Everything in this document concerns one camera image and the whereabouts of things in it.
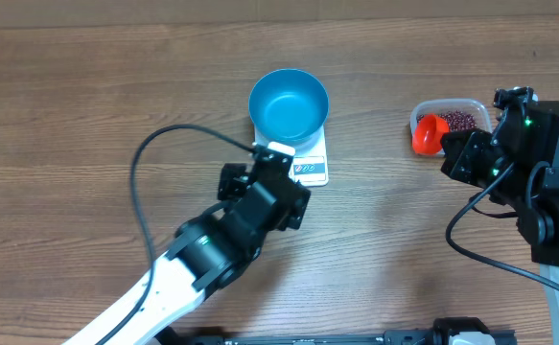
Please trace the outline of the orange scoop with blue handle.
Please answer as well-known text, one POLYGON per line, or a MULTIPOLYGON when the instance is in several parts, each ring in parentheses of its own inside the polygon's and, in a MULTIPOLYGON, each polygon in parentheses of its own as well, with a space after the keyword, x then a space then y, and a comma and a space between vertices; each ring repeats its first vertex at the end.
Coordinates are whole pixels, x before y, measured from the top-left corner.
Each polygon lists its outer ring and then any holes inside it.
POLYGON ((442 150, 441 138, 450 132, 448 123, 436 114, 425 115, 412 135, 411 146, 415 153, 436 155, 442 150))

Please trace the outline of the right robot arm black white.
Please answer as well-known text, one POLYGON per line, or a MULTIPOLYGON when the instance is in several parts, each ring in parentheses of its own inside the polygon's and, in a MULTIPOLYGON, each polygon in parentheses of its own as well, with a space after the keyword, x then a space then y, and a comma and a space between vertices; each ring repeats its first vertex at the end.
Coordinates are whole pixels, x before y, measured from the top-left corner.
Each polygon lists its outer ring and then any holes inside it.
POLYGON ((452 218, 445 231, 458 253, 544 286, 552 326, 559 344, 559 101, 541 101, 530 87, 499 89, 493 105, 500 110, 493 131, 469 129, 446 133, 441 171, 450 179, 480 189, 452 218), (457 222, 488 197, 511 207, 510 217, 530 247, 540 271, 532 273, 458 245, 457 222))

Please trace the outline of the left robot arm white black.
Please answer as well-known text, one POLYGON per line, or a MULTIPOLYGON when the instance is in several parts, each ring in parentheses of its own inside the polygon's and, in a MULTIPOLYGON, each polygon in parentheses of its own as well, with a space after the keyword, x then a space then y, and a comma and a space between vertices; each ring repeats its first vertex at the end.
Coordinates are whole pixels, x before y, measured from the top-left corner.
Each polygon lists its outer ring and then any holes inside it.
POLYGON ((237 280, 260 255, 268 232, 301 223, 311 193, 290 178, 294 155, 294 148, 271 142, 255 146, 253 167, 224 166, 223 216, 206 211, 182 224, 154 269, 69 343, 149 344, 237 280))

